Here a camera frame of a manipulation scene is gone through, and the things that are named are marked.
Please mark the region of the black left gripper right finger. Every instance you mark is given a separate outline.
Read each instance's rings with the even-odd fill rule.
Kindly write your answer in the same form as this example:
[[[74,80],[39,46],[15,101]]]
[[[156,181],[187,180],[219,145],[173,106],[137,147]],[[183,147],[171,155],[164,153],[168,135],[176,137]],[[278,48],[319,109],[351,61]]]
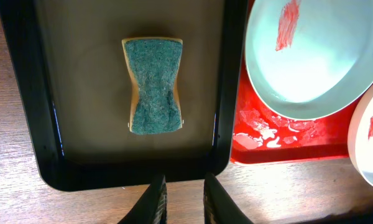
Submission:
[[[204,181],[205,224],[253,224],[212,173]]]

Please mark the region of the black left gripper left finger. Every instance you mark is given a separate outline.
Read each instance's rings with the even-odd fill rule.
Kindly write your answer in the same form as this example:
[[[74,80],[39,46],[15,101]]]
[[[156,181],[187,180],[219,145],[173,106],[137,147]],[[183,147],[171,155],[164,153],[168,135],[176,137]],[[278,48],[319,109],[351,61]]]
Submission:
[[[136,204],[118,224],[167,224],[167,186],[156,176]]]

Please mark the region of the pale green plate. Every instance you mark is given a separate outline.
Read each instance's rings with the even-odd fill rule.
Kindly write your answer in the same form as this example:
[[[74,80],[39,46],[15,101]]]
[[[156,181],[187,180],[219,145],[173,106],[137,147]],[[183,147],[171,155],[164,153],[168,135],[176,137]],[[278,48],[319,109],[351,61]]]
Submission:
[[[373,84],[373,0],[255,1],[245,40],[252,87],[280,116],[329,116]]]

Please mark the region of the white plate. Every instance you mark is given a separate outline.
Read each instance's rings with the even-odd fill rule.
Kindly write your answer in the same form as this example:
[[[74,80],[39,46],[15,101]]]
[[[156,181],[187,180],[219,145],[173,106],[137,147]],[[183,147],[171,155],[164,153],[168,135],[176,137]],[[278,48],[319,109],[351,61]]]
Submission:
[[[348,153],[358,173],[373,186],[373,85],[363,94],[351,118]]]

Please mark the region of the green yellow sponge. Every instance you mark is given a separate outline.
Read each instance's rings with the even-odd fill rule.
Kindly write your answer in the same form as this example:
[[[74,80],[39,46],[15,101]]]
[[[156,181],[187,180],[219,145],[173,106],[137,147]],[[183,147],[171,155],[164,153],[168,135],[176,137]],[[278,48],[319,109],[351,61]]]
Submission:
[[[122,49],[132,85],[130,132],[162,134],[182,128],[177,78],[183,41],[127,38],[122,40]]]

